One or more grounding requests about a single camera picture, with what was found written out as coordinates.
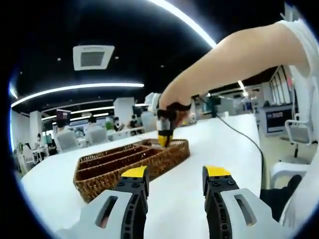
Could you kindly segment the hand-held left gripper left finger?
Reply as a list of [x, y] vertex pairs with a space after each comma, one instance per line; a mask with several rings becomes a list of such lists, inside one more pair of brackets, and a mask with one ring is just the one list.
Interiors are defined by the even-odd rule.
[[59, 239], [142, 239], [148, 213], [147, 166], [124, 172], [116, 187], [88, 203], [80, 219], [56, 232]]

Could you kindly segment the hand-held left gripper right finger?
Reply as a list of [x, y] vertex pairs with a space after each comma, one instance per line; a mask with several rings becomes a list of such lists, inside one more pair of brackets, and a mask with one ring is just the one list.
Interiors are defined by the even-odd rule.
[[240, 189], [222, 167], [203, 166], [204, 208], [211, 239], [280, 239], [271, 208], [250, 190]]

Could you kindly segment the person's right hand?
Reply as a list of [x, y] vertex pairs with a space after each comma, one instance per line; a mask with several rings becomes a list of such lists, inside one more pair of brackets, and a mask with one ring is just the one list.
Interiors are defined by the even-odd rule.
[[181, 125], [186, 125], [189, 123], [189, 113], [190, 111], [176, 111], [176, 119], [173, 123], [175, 128]]

